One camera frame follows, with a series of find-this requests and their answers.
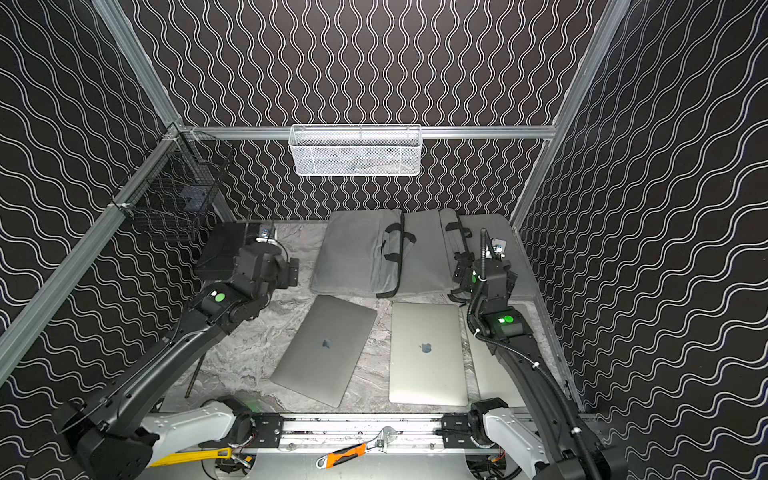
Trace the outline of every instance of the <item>wall panel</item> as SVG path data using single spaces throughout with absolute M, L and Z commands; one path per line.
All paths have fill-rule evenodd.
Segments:
M 605 0 L 121 0 L 185 122 L 551 124 Z
M 0 3 L 0 332 L 164 132 L 86 0 Z
M 509 217 L 540 140 L 425 141 L 417 177 L 300 177 L 285 141 L 243 141 L 223 192 L 240 219 L 326 219 L 336 210 L 453 208 Z
M 630 478 L 768 475 L 768 4 L 640 1 L 522 231 Z
M 0 478 L 83 478 L 54 441 L 53 410 L 141 358 L 200 289 L 200 244 L 155 243 L 124 224 L 0 388 Z

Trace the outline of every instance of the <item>marble table surface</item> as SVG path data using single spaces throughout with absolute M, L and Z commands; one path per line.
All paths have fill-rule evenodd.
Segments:
M 376 323 L 362 351 L 339 408 L 333 408 L 270 381 L 280 357 L 288 348 L 315 295 L 310 278 L 323 242 L 325 223 L 278 223 L 277 238 L 292 257 L 300 259 L 299 286 L 276 290 L 270 305 L 258 318 L 241 323 L 227 338 L 210 349 L 189 399 L 184 393 L 194 366 L 168 390 L 162 407 L 166 412 L 197 408 L 204 400 L 235 395 L 254 411 L 261 412 L 464 412 L 469 405 L 424 406 L 389 401 L 389 340 L 392 302 L 340 296 L 344 300 L 375 309 Z M 410 297 L 413 303 L 452 303 L 447 296 Z M 529 311 L 535 312 L 531 304 Z M 480 400 L 464 322 L 462 332 L 464 370 L 469 402 Z

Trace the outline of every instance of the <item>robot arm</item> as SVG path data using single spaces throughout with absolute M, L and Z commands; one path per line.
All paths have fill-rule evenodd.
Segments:
M 280 254 L 280 248 L 270 243 L 240 249 L 230 282 L 204 288 L 182 313 L 176 329 L 109 386 L 85 402 L 70 401 L 56 410 L 56 430 L 92 478 L 131 480 L 167 453 L 229 434 L 250 434 L 250 417 L 218 402 L 177 415 L 148 413 L 210 347 L 244 320 L 258 316 L 276 288 L 296 285 L 298 259 L 292 259 L 289 267 Z M 181 425 L 194 425 L 194 434 Z
M 539 480 L 618 480 L 627 461 L 619 449 L 605 448 L 579 417 L 541 359 L 533 332 L 522 315 L 508 306 L 516 275 L 501 251 L 481 230 L 479 273 L 467 312 L 470 334 L 486 342 L 510 375 L 536 425 L 536 435 L 516 421 L 499 399 L 472 405 L 469 423 L 481 443 L 499 444 L 529 478 Z

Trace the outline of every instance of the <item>black cable sleeve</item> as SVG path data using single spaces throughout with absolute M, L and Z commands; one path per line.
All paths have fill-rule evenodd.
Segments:
M 475 313 L 475 303 L 473 303 L 470 300 L 469 307 L 467 309 L 467 329 L 469 329 L 472 332 L 476 331 L 476 328 L 473 328 L 471 318 L 473 317 Z M 552 374 L 547 371 L 546 368 L 536 368 L 538 366 L 538 362 L 535 362 L 532 359 L 529 359 L 527 355 L 525 355 L 523 352 L 514 349 L 510 347 L 509 345 L 506 345 L 504 343 L 501 343 L 497 340 L 489 339 L 488 337 L 482 336 L 482 335 L 475 335 L 475 338 L 478 340 L 481 340 L 482 342 L 485 342 L 489 345 L 496 346 L 500 349 L 507 350 L 510 353 L 513 353 L 515 356 L 518 357 L 518 359 L 524 360 L 531 364 L 531 366 L 536 369 L 539 374 L 541 374 L 542 378 L 544 378 L 544 381 L 549 386 L 549 389 L 554 393 L 554 397 L 557 399 L 558 404 L 560 405 L 561 410 L 565 414 L 565 420 L 568 422 L 568 425 L 571 429 L 571 436 L 574 438 L 574 441 L 576 443 L 576 447 L 579 450 L 580 457 L 584 460 L 584 462 L 587 464 L 587 470 L 589 472 L 589 475 L 592 477 L 592 480 L 602 480 L 602 476 L 600 475 L 600 471 L 598 470 L 597 464 L 594 462 L 594 459 L 592 458 L 592 455 L 590 455 L 589 450 L 587 449 L 586 444 L 584 443 L 584 438 L 581 436 L 581 430 L 576 430 L 577 428 L 577 419 L 576 415 L 573 413 L 573 410 L 569 408 L 568 405 L 568 398 L 566 398 L 565 394 L 563 393 L 562 389 L 558 385 L 557 380 L 554 379 Z
M 488 231 L 480 229 L 480 278 L 485 282 L 485 251 L 488 248 Z

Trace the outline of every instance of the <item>silver laptop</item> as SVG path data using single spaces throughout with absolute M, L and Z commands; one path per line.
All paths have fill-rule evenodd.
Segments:
M 467 405 L 458 323 L 456 305 L 392 304 L 390 402 Z
M 270 380 L 338 407 L 375 321 L 375 310 L 318 296 Z

